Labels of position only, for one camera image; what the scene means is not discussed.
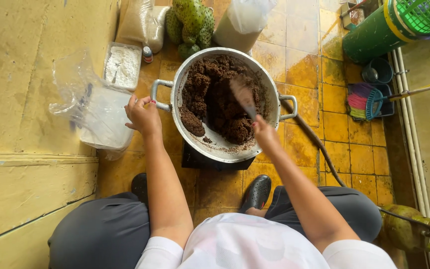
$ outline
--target flour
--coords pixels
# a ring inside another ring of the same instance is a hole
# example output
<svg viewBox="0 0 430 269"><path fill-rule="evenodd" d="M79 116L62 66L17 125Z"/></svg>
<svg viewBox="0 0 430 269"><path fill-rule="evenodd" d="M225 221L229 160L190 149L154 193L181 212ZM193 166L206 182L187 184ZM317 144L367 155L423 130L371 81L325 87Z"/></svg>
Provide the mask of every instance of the flour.
<svg viewBox="0 0 430 269"><path fill-rule="evenodd" d="M135 88L139 79L140 52L125 47L113 46L106 65L106 80L114 84Z"/></svg>

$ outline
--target green plastic basket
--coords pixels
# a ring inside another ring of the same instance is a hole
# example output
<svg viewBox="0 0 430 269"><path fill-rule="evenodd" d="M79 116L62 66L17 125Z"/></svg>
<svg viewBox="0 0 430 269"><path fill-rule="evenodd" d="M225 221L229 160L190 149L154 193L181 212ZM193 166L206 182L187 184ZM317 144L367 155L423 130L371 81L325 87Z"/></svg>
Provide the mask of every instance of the green plastic basket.
<svg viewBox="0 0 430 269"><path fill-rule="evenodd" d="M430 0L397 0L396 8L407 26L419 33L430 34Z"/></svg>

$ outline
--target hand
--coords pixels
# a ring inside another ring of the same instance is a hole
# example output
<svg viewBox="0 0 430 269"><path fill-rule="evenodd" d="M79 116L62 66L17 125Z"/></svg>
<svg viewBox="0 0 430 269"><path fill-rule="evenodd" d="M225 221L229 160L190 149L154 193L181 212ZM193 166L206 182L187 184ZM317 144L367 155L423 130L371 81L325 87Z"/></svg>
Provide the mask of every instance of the hand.
<svg viewBox="0 0 430 269"><path fill-rule="evenodd" d="M132 94L124 108L128 119L132 122L126 123L127 127L140 131L144 138L150 135L160 135L162 137L162 122L160 121L155 101L151 101L150 96L137 100L137 96Z"/></svg>
<svg viewBox="0 0 430 269"><path fill-rule="evenodd" d="M283 151L275 128L267 124L260 115L257 115L256 120L253 123L253 131L255 132L255 139L263 152L268 157L272 157L276 152Z"/></svg>

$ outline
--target broom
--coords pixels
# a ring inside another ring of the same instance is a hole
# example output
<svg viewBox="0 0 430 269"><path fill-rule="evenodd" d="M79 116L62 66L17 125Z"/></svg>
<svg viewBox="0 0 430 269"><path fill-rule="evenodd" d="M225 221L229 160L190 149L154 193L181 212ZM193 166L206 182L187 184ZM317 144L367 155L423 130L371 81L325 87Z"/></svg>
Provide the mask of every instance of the broom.
<svg viewBox="0 0 430 269"><path fill-rule="evenodd" d="M354 84L348 95L348 106L350 115L356 119L370 121L379 115L381 106L385 101L396 101L407 96L418 94L430 90L430 85L413 91L403 91L401 93L383 96L381 91L367 83Z"/></svg>

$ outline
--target plastic bag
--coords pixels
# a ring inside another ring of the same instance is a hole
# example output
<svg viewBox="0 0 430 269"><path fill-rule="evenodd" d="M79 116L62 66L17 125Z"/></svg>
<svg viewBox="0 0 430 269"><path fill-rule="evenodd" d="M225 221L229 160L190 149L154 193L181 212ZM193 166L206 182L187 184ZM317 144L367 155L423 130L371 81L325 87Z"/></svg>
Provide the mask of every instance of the plastic bag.
<svg viewBox="0 0 430 269"><path fill-rule="evenodd" d="M154 6L151 17L147 24L146 40L144 46L151 48L153 53L157 53L163 46L163 34L165 31L165 14L170 7Z"/></svg>
<svg viewBox="0 0 430 269"><path fill-rule="evenodd" d="M147 43L147 27L152 17L155 0L129 0L123 21L119 27L119 36L134 41Z"/></svg>
<svg viewBox="0 0 430 269"><path fill-rule="evenodd" d="M88 49L55 61L53 77L63 102L49 104L49 112L74 123L81 142L106 149L106 159L120 158L134 133L125 126L131 94L94 73Z"/></svg>
<svg viewBox="0 0 430 269"><path fill-rule="evenodd" d="M276 0L232 0L227 16L233 28L241 34L261 32L268 24L268 13Z"/></svg>
<svg viewBox="0 0 430 269"><path fill-rule="evenodd" d="M220 46L233 48L250 55L276 0L232 0L223 13L213 40Z"/></svg>

